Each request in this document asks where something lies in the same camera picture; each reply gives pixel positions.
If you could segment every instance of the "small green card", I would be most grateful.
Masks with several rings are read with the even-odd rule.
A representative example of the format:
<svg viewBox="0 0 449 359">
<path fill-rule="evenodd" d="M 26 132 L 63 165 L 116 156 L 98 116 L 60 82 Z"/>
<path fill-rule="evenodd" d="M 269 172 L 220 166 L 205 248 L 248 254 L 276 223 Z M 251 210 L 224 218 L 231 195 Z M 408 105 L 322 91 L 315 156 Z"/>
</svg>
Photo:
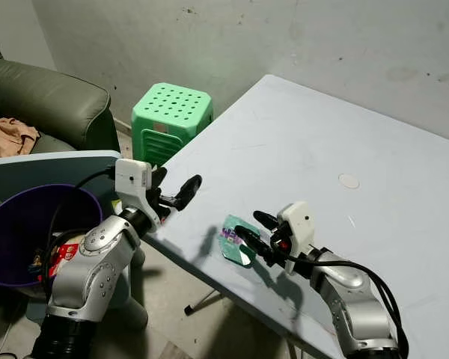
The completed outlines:
<svg viewBox="0 0 449 359">
<path fill-rule="evenodd" d="M 235 226 L 238 225 L 252 230 L 257 235 L 260 234 L 260 231 L 252 224 L 234 215 L 228 215 L 219 234 L 219 244 L 221 245 L 224 258 L 232 260 L 241 266 L 249 266 L 256 253 L 234 232 Z"/>
</svg>

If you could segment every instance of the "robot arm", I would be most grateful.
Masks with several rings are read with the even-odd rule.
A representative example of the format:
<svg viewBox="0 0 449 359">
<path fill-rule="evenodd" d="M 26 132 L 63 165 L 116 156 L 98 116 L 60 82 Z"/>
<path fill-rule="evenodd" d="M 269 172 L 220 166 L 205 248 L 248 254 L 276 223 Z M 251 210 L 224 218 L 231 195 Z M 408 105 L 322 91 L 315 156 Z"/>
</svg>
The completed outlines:
<svg viewBox="0 0 449 359">
<path fill-rule="evenodd" d="M 306 202 L 285 207 L 277 218 L 259 211 L 254 217 L 272 231 L 270 246 L 244 227 L 236 226 L 236 234 L 262 256 L 268 266 L 279 264 L 288 274 L 297 273 L 310 280 L 311 287 L 332 313 L 346 358 L 407 358 L 408 344 L 399 313 L 398 323 L 395 323 L 398 345 L 391 333 L 386 309 L 373 295 L 370 276 L 362 270 L 366 268 L 347 262 L 326 248 L 313 247 L 314 221 Z M 367 271 L 373 278 L 377 277 Z"/>
<path fill-rule="evenodd" d="M 58 272 L 40 336 L 30 358 L 88 358 L 91 341 L 114 293 L 119 274 L 130 264 L 140 238 L 154 232 L 174 206 L 184 209 L 201 185 L 189 179 L 175 197 L 161 195 L 166 175 L 148 163 L 118 159 L 115 191 L 123 211 L 86 233 L 75 256 Z"/>
</svg>

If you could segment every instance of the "sofa armrest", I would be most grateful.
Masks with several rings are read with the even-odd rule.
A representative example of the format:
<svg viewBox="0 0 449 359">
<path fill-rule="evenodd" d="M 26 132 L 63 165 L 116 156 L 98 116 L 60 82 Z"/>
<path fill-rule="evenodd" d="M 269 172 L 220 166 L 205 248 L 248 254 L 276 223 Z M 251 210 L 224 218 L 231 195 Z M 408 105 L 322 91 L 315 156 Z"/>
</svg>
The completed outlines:
<svg viewBox="0 0 449 359">
<path fill-rule="evenodd" d="M 0 114 L 77 150 L 120 151 L 109 93 L 72 76 L 0 59 Z"/>
</svg>

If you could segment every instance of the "purple trash bin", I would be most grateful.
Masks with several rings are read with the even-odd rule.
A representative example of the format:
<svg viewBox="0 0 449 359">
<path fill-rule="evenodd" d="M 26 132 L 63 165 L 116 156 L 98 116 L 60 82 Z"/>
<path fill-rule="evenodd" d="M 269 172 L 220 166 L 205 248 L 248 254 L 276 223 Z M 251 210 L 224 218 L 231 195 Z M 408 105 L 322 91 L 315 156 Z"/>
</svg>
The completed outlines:
<svg viewBox="0 0 449 359">
<path fill-rule="evenodd" d="M 37 274 L 30 274 L 35 250 L 44 249 L 53 213 L 70 197 L 72 185 L 42 185 L 14 195 L 0 205 L 0 286 L 33 298 L 44 298 Z M 98 200 L 90 192 L 75 191 L 62 206 L 54 232 L 91 229 L 102 221 Z"/>
</svg>

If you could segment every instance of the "black cable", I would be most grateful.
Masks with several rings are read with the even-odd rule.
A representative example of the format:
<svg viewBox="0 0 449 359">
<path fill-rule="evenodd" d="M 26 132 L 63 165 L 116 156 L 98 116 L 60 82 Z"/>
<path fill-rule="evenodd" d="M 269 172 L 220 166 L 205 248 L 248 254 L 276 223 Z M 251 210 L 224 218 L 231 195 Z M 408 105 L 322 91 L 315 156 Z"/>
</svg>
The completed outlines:
<svg viewBox="0 0 449 359">
<path fill-rule="evenodd" d="M 315 267 L 352 267 L 359 269 L 369 275 L 369 278 L 373 281 L 376 286 L 379 294 L 381 295 L 382 302 L 384 303 L 386 310 L 389 312 L 389 316 L 391 317 L 394 325 L 396 326 L 397 331 L 397 341 L 399 346 L 399 352 L 403 359 L 406 359 L 409 355 L 409 342 L 407 340 L 406 334 L 404 333 L 403 326 L 401 324 L 401 317 L 399 313 L 399 308 L 397 307 L 397 302 L 394 296 L 392 295 L 391 290 L 388 285 L 385 283 L 383 279 L 379 275 L 377 275 L 374 271 L 371 271 L 369 268 L 362 266 L 361 264 L 346 261 L 346 260 L 332 260 L 332 261 L 323 261 L 316 262 L 313 260 L 307 260 L 305 258 L 296 258 L 290 256 L 289 254 L 284 253 L 280 249 L 275 248 L 275 250 L 287 260 L 295 263 L 305 263 L 310 266 Z"/>
<path fill-rule="evenodd" d="M 12 357 L 13 359 L 18 359 L 18 357 L 14 353 L 0 353 L 0 357 L 2 355 L 8 355 L 9 357 Z"/>
<path fill-rule="evenodd" d="M 52 237 L 53 237 L 53 229 L 55 228 L 55 222 L 58 217 L 58 213 L 61 211 L 61 209 L 64 207 L 65 204 L 68 204 L 69 201 L 71 201 L 74 197 L 74 194 L 81 188 L 84 184 L 87 182 L 90 182 L 92 179 L 102 176 L 104 174 L 108 174 L 111 178 L 114 178 L 114 166 L 108 167 L 105 170 L 101 170 L 98 172 L 95 172 L 94 174 L 91 174 L 88 177 L 85 177 L 80 182 L 78 182 L 70 191 L 69 195 L 67 195 L 57 206 L 55 212 L 53 213 L 52 220 L 50 221 L 50 227 L 48 231 L 48 236 L 46 238 L 46 247 L 45 247 L 45 257 L 47 257 L 47 261 L 42 260 L 42 287 L 43 291 L 45 292 L 46 301 L 50 299 L 51 295 L 51 289 L 49 287 L 49 271 L 48 271 L 48 265 L 51 257 L 51 253 L 53 250 L 54 245 L 52 244 Z"/>
</svg>

